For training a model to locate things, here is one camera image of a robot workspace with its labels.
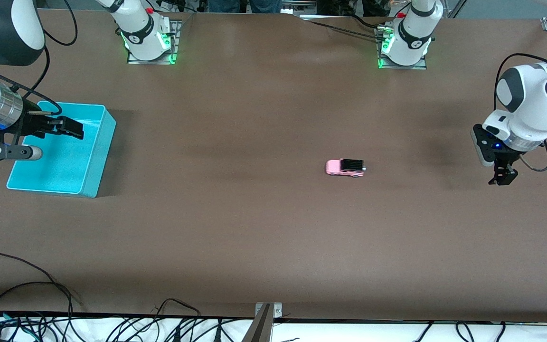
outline metal rod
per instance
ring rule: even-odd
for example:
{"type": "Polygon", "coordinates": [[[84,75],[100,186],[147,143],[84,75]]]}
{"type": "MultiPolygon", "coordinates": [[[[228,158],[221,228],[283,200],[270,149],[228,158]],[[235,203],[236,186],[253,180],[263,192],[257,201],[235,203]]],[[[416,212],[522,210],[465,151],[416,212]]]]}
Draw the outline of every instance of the metal rod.
{"type": "Polygon", "coordinates": [[[459,2],[457,2],[453,10],[451,11],[451,14],[449,14],[449,18],[457,18],[457,15],[463,9],[466,3],[467,0],[459,0],[459,2]]]}

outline green led light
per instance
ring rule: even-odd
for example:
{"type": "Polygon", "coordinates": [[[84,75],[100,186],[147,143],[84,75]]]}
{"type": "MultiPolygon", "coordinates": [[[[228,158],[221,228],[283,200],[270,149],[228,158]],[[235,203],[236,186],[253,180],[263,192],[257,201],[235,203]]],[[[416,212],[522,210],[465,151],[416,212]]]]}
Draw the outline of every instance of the green led light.
{"type": "Polygon", "coordinates": [[[394,34],[390,33],[389,37],[386,40],[384,40],[384,43],[383,43],[383,46],[382,46],[381,50],[384,53],[389,54],[389,50],[391,49],[391,45],[394,43],[395,40],[396,39],[394,37],[394,34]]]}
{"type": "Polygon", "coordinates": [[[122,39],[123,39],[123,45],[124,47],[126,47],[126,50],[130,50],[130,48],[128,47],[128,42],[126,41],[126,37],[122,35],[122,39]]]}
{"type": "Polygon", "coordinates": [[[165,50],[168,50],[170,48],[170,39],[166,35],[158,35],[158,39],[160,40],[161,47],[165,50]]]}

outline jeans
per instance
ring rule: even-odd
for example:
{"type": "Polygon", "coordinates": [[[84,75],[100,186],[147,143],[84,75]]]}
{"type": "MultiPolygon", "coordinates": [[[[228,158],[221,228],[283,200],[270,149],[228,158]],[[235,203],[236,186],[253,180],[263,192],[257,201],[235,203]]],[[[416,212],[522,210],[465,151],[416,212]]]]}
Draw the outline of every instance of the jeans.
{"type": "MultiPolygon", "coordinates": [[[[208,0],[208,11],[213,13],[239,13],[240,0],[208,0]]],[[[252,13],[280,13],[282,0],[250,0],[252,13]]]]}

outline metal mounting plate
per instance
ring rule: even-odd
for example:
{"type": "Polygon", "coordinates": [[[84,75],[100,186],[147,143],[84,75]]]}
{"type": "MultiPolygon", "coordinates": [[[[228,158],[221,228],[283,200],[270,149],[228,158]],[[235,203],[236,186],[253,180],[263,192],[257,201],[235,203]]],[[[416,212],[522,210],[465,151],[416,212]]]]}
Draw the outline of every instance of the metal mounting plate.
{"type": "MultiPolygon", "coordinates": [[[[255,316],[259,313],[259,310],[265,303],[256,303],[255,305],[255,316]]],[[[273,317],[280,318],[282,317],[282,303],[273,303],[273,317]]]]}
{"type": "Polygon", "coordinates": [[[404,69],[404,70],[426,70],[425,57],[421,57],[419,62],[414,65],[398,65],[389,59],[386,55],[381,53],[381,41],[377,42],[377,54],[379,69],[404,69]]]}
{"type": "Polygon", "coordinates": [[[179,52],[179,41],[180,41],[180,27],[182,21],[180,20],[171,20],[170,21],[170,33],[174,33],[170,37],[170,50],[164,52],[159,58],[156,58],[151,61],[143,61],[137,59],[130,52],[128,52],[128,64],[141,64],[141,65],[171,65],[176,64],[176,56],[179,52]]]}

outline power cord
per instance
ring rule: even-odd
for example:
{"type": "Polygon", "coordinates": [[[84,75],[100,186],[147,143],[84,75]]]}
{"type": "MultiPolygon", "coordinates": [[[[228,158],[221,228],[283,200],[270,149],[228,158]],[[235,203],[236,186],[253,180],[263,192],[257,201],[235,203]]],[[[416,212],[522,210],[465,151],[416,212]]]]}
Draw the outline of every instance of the power cord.
{"type": "Polygon", "coordinates": [[[65,5],[67,5],[67,8],[69,9],[69,13],[71,13],[71,18],[73,19],[73,27],[75,29],[75,35],[73,37],[73,39],[69,42],[69,43],[63,43],[62,41],[59,41],[58,39],[56,39],[55,37],[53,37],[52,35],[50,35],[50,33],[48,31],[46,31],[46,29],[44,28],[44,33],[50,37],[50,39],[52,39],[53,41],[55,41],[56,43],[62,45],[62,46],[71,46],[73,45],[76,41],[77,41],[77,19],[75,19],[75,14],[73,13],[73,9],[71,9],[71,6],[69,5],[69,2],[67,0],[63,0],[65,2],[65,5]]]}
{"type": "Polygon", "coordinates": [[[341,31],[341,32],[350,33],[350,34],[352,34],[352,35],[357,35],[357,36],[361,36],[361,37],[367,37],[367,38],[375,39],[375,40],[379,39],[378,37],[376,37],[376,36],[374,36],[374,35],[367,35],[366,33],[361,33],[361,32],[352,31],[352,30],[348,30],[348,29],[346,29],[346,28],[338,28],[337,26],[332,26],[332,25],[328,25],[328,24],[323,24],[323,23],[317,22],[317,21],[308,20],[308,22],[311,22],[312,24],[324,26],[325,28],[329,28],[329,29],[338,30],[338,31],[341,31]]]}
{"type": "MultiPolygon", "coordinates": [[[[544,140],[543,143],[541,144],[542,147],[545,147],[546,148],[546,155],[547,155],[547,141],[544,140]]],[[[532,171],[535,171],[535,172],[544,172],[544,171],[547,171],[547,165],[543,168],[543,169],[536,169],[535,167],[532,167],[526,160],[525,158],[523,158],[523,155],[521,154],[519,156],[520,158],[520,161],[523,162],[524,165],[526,165],[526,167],[528,167],[530,170],[532,171]]]]}
{"type": "Polygon", "coordinates": [[[421,332],[421,335],[419,335],[419,338],[415,340],[414,342],[421,342],[421,340],[424,339],[425,334],[430,330],[430,328],[434,325],[434,321],[429,321],[427,327],[421,332]]]}
{"type": "MultiPolygon", "coordinates": [[[[37,86],[41,84],[41,81],[43,81],[44,77],[46,76],[48,69],[50,69],[50,51],[48,51],[47,46],[44,46],[44,52],[46,53],[46,65],[44,66],[44,70],[41,72],[39,78],[37,78],[37,81],[35,81],[35,83],[31,87],[31,90],[35,90],[37,86]]],[[[31,93],[27,91],[27,93],[22,96],[22,99],[26,99],[29,95],[31,95],[31,93]]]]}
{"type": "Polygon", "coordinates": [[[503,336],[503,333],[506,332],[506,322],[501,322],[501,331],[497,335],[497,338],[495,338],[495,342],[500,342],[501,337],[503,336]]]}
{"type": "Polygon", "coordinates": [[[464,342],[474,342],[474,336],[472,335],[472,331],[470,330],[470,327],[467,326],[464,322],[457,322],[455,323],[455,331],[457,331],[457,335],[464,340],[464,342]],[[470,340],[467,340],[467,338],[464,337],[462,332],[460,331],[460,325],[463,325],[465,329],[467,330],[468,335],[470,336],[470,340]]]}
{"type": "Polygon", "coordinates": [[[367,28],[377,29],[377,25],[369,24],[368,22],[364,21],[361,17],[358,17],[358,15],[355,15],[354,13],[351,13],[348,15],[348,17],[355,18],[356,20],[360,21],[360,24],[366,26],[367,28]]]}
{"type": "Polygon", "coordinates": [[[221,323],[223,323],[223,320],[219,318],[219,325],[217,325],[217,332],[215,333],[215,339],[213,342],[221,342],[221,332],[223,331],[221,323]]]}
{"type": "Polygon", "coordinates": [[[179,11],[188,9],[188,10],[192,11],[193,13],[199,13],[199,11],[197,9],[194,9],[191,6],[187,6],[187,4],[178,4],[178,3],[174,2],[173,0],[157,0],[156,2],[158,2],[159,4],[161,4],[162,2],[165,2],[167,4],[174,5],[174,6],[178,7],[179,11]]]}

